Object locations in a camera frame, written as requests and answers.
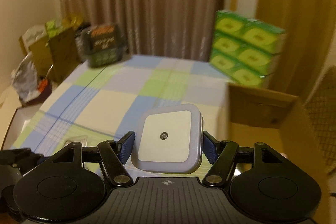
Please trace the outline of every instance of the plaid tablecloth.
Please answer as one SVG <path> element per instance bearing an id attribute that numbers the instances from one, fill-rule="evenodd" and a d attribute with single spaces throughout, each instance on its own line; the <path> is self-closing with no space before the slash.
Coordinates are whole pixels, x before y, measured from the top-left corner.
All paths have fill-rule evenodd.
<path id="1" fill-rule="evenodd" d="M 82 137 L 87 146 L 104 140 L 119 140 L 135 131 L 140 116 L 148 109 L 192 103 L 201 111 L 204 130 L 223 136 L 217 126 L 229 78 L 206 62 L 133 55 L 131 59 L 92 69 L 87 63 L 76 70 L 51 94 L 19 135 L 13 148 L 52 155 L 66 140 Z M 137 176 L 166 176 L 126 168 Z M 203 155 L 193 174 L 202 178 L 210 164 Z M 97 164 L 87 168 L 99 173 Z"/>

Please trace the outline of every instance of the green tissue box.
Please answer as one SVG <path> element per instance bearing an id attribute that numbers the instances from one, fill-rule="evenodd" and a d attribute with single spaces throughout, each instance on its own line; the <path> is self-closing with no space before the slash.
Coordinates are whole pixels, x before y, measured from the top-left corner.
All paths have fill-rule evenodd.
<path id="1" fill-rule="evenodd" d="M 283 29 L 226 10 L 216 12 L 215 29 L 271 54 L 280 53 L 285 40 Z"/>
<path id="2" fill-rule="evenodd" d="M 270 79 L 270 75 L 260 75 L 258 72 L 240 63 L 237 59 L 224 55 L 215 49 L 212 50 L 210 64 L 241 85 L 265 88 Z"/>
<path id="3" fill-rule="evenodd" d="M 247 23 L 247 18 L 234 12 L 226 10 L 216 12 L 215 29 L 231 36 L 241 37 L 242 30 Z"/>
<path id="4" fill-rule="evenodd" d="M 219 31 L 215 31 L 212 47 L 224 55 L 236 58 L 262 75 L 273 73 L 279 55 L 272 55 L 242 40 L 235 39 Z"/>

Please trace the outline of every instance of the round black pad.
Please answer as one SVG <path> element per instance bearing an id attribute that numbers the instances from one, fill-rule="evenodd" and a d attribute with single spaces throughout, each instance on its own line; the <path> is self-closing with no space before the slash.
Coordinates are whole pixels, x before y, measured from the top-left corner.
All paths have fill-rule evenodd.
<path id="1" fill-rule="evenodd" d="M 73 162 L 59 162 L 57 156 L 68 160 L 66 150 L 61 150 L 18 181 L 13 193 L 21 212 L 34 220 L 60 222 L 82 218 L 101 204 L 105 184 L 97 174 L 82 168 L 79 143 L 75 143 L 77 148 Z"/>
<path id="2" fill-rule="evenodd" d="M 263 222 L 286 223 L 310 217 L 321 196 L 318 184 L 299 168 L 270 165 L 252 168 L 232 181 L 230 195 L 234 203 Z"/>
<path id="3" fill-rule="evenodd" d="M 286 199 L 297 193 L 297 186 L 289 179 L 271 177 L 260 181 L 259 190 L 269 198 Z"/>
<path id="4" fill-rule="evenodd" d="M 57 176 L 42 180 L 37 186 L 37 191 L 46 198 L 64 198 L 76 188 L 77 183 L 73 179 Z"/>

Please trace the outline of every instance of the white square panel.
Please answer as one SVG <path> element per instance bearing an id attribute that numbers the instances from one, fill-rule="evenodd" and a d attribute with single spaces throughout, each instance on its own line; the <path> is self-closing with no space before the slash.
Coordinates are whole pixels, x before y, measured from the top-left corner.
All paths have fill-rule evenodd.
<path id="1" fill-rule="evenodd" d="M 183 162 L 189 155 L 191 112 L 149 115 L 142 131 L 138 158 L 143 161 Z"/>
<path id="2" fill-rule="evenodd" d="M 75 120 L 76 124 L 113 135 L 137 96 L 100 90 Z"/>

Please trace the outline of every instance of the cardboard box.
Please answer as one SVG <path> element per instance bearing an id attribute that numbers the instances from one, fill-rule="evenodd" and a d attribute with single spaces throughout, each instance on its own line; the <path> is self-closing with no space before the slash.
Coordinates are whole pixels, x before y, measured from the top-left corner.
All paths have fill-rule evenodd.
<path id="1" fill-rule="evenodd" d="M 23 55 L 27 55 L 22 37 L 19 38 Z M 48 78 L 61 83 L 80 64 L 75 43 L 75 33 L 68 28 L 52 38 L 44 36 L 29 46 L 32 60 L 39 76 L 45 77 L 53 64 Z"/>
<path id="2" fill-rule="evenodd" d="M 313 138 L 309 119 L 300 99 L 293 95 L 228 84 L 218 128 L 227 128 L 223 136 L 240 146 L 253 147 L 264 142 L 316 180 L 322 198 L 314 220 L 329 223 L 329 191 L 323 158 Z"/>
<path id="3" fill-rule="evenodd" d="M 35 113 L 42 104 L 27 107 L 19 107 L 15 110 L 12 120 L 8 126 L 6 135 L 1 145 L 1 150 L 11 149 L 20 133 L 25 129 Z"/>

